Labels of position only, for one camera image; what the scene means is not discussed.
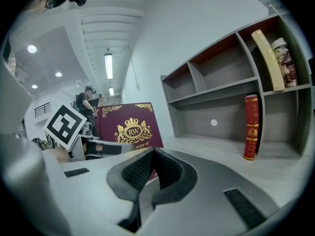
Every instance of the book spine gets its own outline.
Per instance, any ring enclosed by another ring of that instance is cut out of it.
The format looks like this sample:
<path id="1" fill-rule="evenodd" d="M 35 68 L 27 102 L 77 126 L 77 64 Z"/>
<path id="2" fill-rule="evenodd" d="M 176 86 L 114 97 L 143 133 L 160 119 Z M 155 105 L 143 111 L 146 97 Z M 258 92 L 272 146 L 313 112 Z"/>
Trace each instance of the book spine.
<path id="1" fill-rule="evenodd" d="M 256 30 L 252 33 L 252 38 L 256 42 L 266 62 L 274 91 L 284 90 L 284 80 L 278 61 L 265 35 L 261 32 L 261 30 Z"/>
<path id="2" fill-rule="evenodd" d="M 257 95 L 246 96 L 245 103 L 247 114 L 247 138 L 244 158 L 247 160 L 253 160 L 256 153 L 259 130 L 259 110 Z"/>

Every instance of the rw logo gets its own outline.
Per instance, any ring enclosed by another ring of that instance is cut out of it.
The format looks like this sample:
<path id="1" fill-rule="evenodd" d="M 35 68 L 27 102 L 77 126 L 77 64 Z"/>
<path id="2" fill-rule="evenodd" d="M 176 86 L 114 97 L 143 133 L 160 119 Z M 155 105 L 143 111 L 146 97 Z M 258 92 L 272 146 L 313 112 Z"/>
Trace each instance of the rw logo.
<path id="1" fill-rule="evenodd" d="M 115 140 L 119 143 L 138 143 L 152 137 L 150 126 L 146 121 L 138 124 L 138 119 L 130 118 L 125 121 L 126 128 L 118 125 L 118 133 L 115 133 Z"/>

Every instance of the jar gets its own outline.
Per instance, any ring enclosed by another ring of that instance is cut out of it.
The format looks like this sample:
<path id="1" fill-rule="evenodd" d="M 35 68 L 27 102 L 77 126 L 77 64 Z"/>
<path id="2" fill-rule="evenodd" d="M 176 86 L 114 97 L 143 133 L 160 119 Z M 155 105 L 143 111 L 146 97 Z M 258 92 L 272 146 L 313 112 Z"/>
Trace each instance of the jar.
<path id="1" fill-rule="evenodd" d="M 284 84 L 286 88 L 297 85 L 296 70 L 293 64 L 291 54 L 287 48 L 287 43 L 281 37 L 271 44 L 280 66 Z"/>

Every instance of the dark cap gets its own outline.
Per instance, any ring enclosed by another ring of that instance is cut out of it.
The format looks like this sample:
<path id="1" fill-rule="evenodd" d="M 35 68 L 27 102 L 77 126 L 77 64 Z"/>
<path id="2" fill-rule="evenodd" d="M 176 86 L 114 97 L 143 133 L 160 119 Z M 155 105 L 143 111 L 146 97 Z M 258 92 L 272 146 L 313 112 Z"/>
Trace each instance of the dark cap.
<path id="1" fill-rule="evenodd" d="M 92 91 L 93 93 L 95 93 L 95 90 L 94 90 L 94 88 L 92 88 L 92 87 L 86 87 L 86 88 L 85 88 L 85 91 L 86 91 L 86 90 L 89 90 L 89 91 Z"/>

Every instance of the fluorescent light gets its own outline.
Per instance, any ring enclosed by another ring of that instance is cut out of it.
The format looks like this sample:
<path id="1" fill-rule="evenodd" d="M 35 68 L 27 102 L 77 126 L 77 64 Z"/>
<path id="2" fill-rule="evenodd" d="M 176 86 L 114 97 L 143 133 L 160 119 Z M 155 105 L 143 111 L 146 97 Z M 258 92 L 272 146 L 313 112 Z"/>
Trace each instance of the fluorescent light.
<path id="1" fill-rule="evenodd" d="M 36 48 L 36 46 L 34 46 L 34 45 L 29 45 L 29 46 L 28 46 L 28 51 L 29 51 L 30 53 L 36 53 L 37 48 Z"/>
<path id="2" fill-rule="evenodd" d="M 112 68 L 112 54 L 104 54 L 104 59 L 105 59 L 105 68 L 106 68 L 106 74 L 108 79 L 113 78 L 113 68 Z"/>
<path id="3" fill-rule="evenodd" d="M 111 96 L 114 95 L 114 89 L 113 89 L 113 88 L 109 88 L 109 94 L 110 94 Z"/>

